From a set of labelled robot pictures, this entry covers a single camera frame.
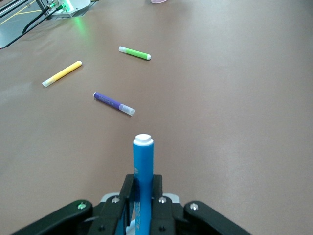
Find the white plastic part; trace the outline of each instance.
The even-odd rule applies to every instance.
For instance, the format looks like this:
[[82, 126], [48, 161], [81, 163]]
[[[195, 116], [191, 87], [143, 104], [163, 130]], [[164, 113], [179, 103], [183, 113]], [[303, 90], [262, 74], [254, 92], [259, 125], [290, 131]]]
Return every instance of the white plastic part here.
[[151, 136], [148, 134], [136, 135], [134, 144], [138, 146], [149, 146], [153, 144], [153, 139], [151, 139]]
[[126, 235], [135, 235], [136, 228], [135, 228], [136, 222], [135, 220], [131, 221], [131, 224], [126, 227]]
[[53, 80], [53, 77], [47, 79], [46, 81], [44, 81], [42, 84], [44, 87], [50, 86], [52, 83], [54, 83], [55, 81]]
[[133, 109], [133, 108], [131, 108], [131, 107], [128, 107], [128, 106], [125, 105], [125, 104], [120, 104], [119, 110], [120, 110], [120, 111], [123, 111], [123, 112], [125, 112], [125, 113], [127, 113], [127, 114], [130, 115], [130, 116], [134, 115], [134, 113], [135, 113], [135, 109]]
[[65, 4], [66, 7], [55, 12], [53, 17], [72, 17], [75, 13], [90, 5], [90, 0], [58, 0], [59, 4]]
[[126, 47], [118, 47], [118, 51], [126, 53]]

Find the white marker cap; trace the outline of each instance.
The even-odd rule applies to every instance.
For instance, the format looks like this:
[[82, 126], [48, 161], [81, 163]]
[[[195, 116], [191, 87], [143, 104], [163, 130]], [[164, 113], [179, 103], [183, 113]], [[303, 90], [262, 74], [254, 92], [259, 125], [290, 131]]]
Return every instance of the white marker cap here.
[[153, 144], [153, 139], [148, 134], [140, 134], [136, 135], [133, 143], [138, 146], [149, 146]]
[[127, 105], [125, 104], [120, 104], [119, 106], [119, 110], [120, 111], [123, 111], [125, 113], [127, 113], [128, 115], [132, 116], [134, 113], [135, 113], [135, 109], [131, 108], [131, 107], [128, 107]]

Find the table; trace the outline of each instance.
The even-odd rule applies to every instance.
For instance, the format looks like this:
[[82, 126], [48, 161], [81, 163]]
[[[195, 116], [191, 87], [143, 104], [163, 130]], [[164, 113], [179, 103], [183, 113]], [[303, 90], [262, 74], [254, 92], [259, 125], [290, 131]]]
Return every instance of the table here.
[[119, 191], [140, 133], [182, 204], [201, 200], [256, 235], [310, 234], [312, 63], [307, 0], [100, 0], [40, 24], [0, 50], [1, 234]]

